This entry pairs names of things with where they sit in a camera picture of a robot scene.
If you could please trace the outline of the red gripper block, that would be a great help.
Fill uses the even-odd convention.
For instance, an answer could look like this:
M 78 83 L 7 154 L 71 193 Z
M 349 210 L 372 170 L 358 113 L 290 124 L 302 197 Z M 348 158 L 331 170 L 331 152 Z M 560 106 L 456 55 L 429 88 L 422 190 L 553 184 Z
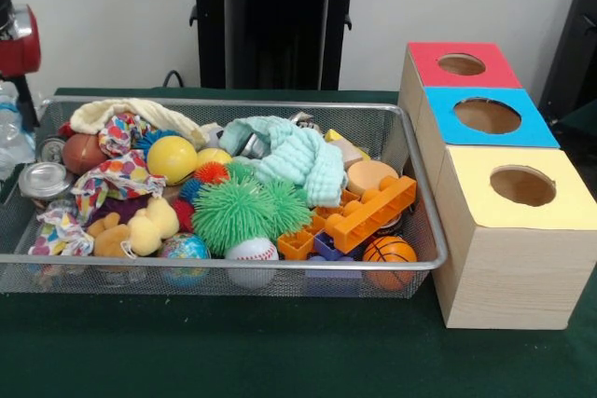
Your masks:
M 14 77 L 17 108 L 25 131 L 34 131 L 38 127 L 26 74 L 37 72 L 40 64 L 41 45 L 35 14 L 29 5 L 12 6 L 7 21 L 1 23 L 1 76 Z

